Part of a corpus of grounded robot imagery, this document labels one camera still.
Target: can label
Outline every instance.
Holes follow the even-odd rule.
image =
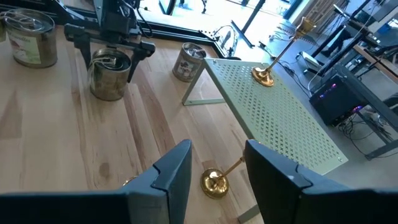
[[[190,63],[181,58],[180,66],[178,66],[177,72],[183,77],[188,78],[193,70],[195,64]]]
[[[0,19],[0,43],[6,40],[6,27],[3,21]]]
[[[42,63],[36,37],[26,37],[9,30],[8,37],[10,38],[12,54],[16,59],[32,64]]]

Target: wooden table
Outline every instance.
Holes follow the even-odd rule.
[[[354,52],[352,51],[350,54],[346,56],[344,59],[345,62],[349,62],[357,54],[362,55],[368,62],[371,64],[377,62],[378,58],[368,54],[365,51],[365,48],[359,45],[355,45],[353,47]],[[387,59],[382,58],[380,62],[374,65],[378,70],[380,70],[383,74],[387,75],[393,82],[398,84],[398,67],[396,67],[392,62],[388,61]]]
[[[176,143],[192,139],[186,222],[234,223],[256,204],[244,166],[230,175],[234,187],[223,200],[201,191],[201,173],[227,169],[247,136],[226,104],[181,105],[189,84],[171,71],[182,43],[151,39],[156,52],[140,62],[124,98],[106,102],[90,93],[80,52],[61,27],[57,32],[58,62],[45,69],[19,65],[9,42],[0,43],[1,193],[117,189]],[[206,75],[198,83],[198,94],[219,95]],[[262,223],[261,216],[251,223]]]

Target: gold table lamp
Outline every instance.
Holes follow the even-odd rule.
[[[224,197],[229,190],[229,182],[226,176],[242,162],[244,162],[243,156],[224,173],[215,168],[205,170],[200,177],[200,186],[203,192],[213,199]]]
[[[297,26],[295,30],[295,34],[292,37],[291,41],[285,49],[278,55],[278,57],[273,61],[273,63],[268,67],[268,68],[259,68],[259,67],[254,67],[251,71],[252,76],[254,79],[259,82],[263,86],[271,87],[274,85],[274,79],[271,77],[271,69],[273,66],[279,61],[281,56],[285,54],[287,49],[300,37],[304,36],[308,32],[310,32],[313,28],[315,28],[315,24],[307,19],[306,17],[303,17],[301,20],[301,23]]]

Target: paint can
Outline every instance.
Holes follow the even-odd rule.
[[[199,45],[184,43],[175,62],[173,74],[183,82],[191,82],[205,57],[206,52]]]
[[[101,100],[121,99],[130,68],[131,60],[125,53],[116,49],[97,50],[88,67],[90,91]]]
[[[35,10],[13,9],[5,13],[4,24],[18,63],[46,68],[57,62],[55,23],[51,17]]]

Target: metal frame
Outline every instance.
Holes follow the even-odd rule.
[[[22,1],[22,0],[2,0],[0,3],[0,12],[21,8],[21,7],[43,12],[44,14],[50,16],[57,25],[63,26],[68,22],[65,20],[65,18],[59,15],[59,12],[56,9],[46,6],[41,1],[33,2],[33,1]],[[76,21],[75,25],[83,26],[93,30],[99,30],[99,26],[92,25],[93,24],[92,21],[97,20],[97,15],[94,11],[80,9],[72,6],[65,6],[65,7],[66,10],[69,9],[71,11],[75,11],[78,14],[87,18],[87,22],[84,20],[80,22]],[[156,22],[147,22],[148,25],[145,24],[143,21],[137,21],[137,22],[140,23],[144,32],[149,31],[148,25],[151,26],[153,31],[153,38],[155,39],[164,39],[164,40],[172,40],[179,42],[193,42],[200,45],[207,45],[213,48],[213,50],[216,52],[219,58],[226,58],[226,55],[222,53],[221,48],[217,45],[217,43],[214,40],[208,38],[205,34],[200,32],[199,30],[186,29],[166,24],[159,24]]]
[[[224,98],[215,98],[215,99],[200,99],[200,100],[189,100],[188,97],[191,95],[191,92],[193,90],[193,87],[195,87],[197,81],[199,80],[201,74],[203,73],[205,69],[206,63],[202,63],[197,70],[197,75],[193,77],[193,80],[191,84],[189,85],[187,91],[184,94],[184,97],[182,98],[182,104],[184,106],[190,106],[190,105],[203,105],[203,104],[211,104],[211,103],[225,103]]]
[[[398,132],[398,115],[396,115],[387,105],[385,105],[372,91],[370,91],[361,81],[359,81],[345,66],[337,64],[335,70],[344,75],[347,78],[347,82],[352,86],[352,89],[359,95],[365,98],[368,103],[381,115],[389,124],[394,131]],[[377,129],[373,123],[366,119],[360,113],[357,113],[366,124],[377,134],[377,136],[386,144],[369,154],[365,157],[367,160],[377,158],[395,148],[398,147],[398,140],[392,140],[383,135],[380,130]]]
[[[336,35],[345,28],[345,24],[351,20],[354,19],[355,16],[370,2],[371,0],[365,0],[365,2],[362,3],[362,5],[360,5],[353,13],[352,15],[344,22],[342,22],[335,31],[333,31],[333,33],[325,40],[322,42],[322,44],[316,49],[316,51],[314,51],[314,53],[311,54],[311,56],[313,58],[315,58],[315,56],[317,56],[330,42],[331,40],[333,40],[333,38],[336,37]]]
[[[249,208],[249,210],[245,211],[242,215],[238,217],[239,223],[245,223],[250,221],[252,218],[256,217],[256,215],[260,214],[259,205],[256,204],[255,206]]]

